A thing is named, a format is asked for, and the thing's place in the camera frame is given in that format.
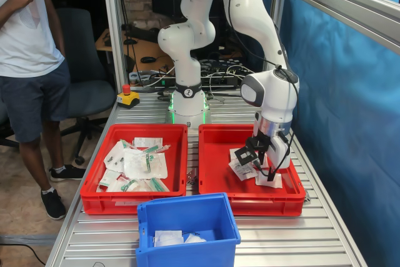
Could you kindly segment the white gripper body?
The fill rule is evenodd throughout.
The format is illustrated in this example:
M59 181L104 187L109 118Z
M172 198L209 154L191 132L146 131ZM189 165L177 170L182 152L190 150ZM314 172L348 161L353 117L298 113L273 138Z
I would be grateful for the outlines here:
M279 169L286 169L290 165L290 155L286 155L288 145L279 137L274 136L271 138L271 144L264 155L263 168L272 168L275 171L278 166Z

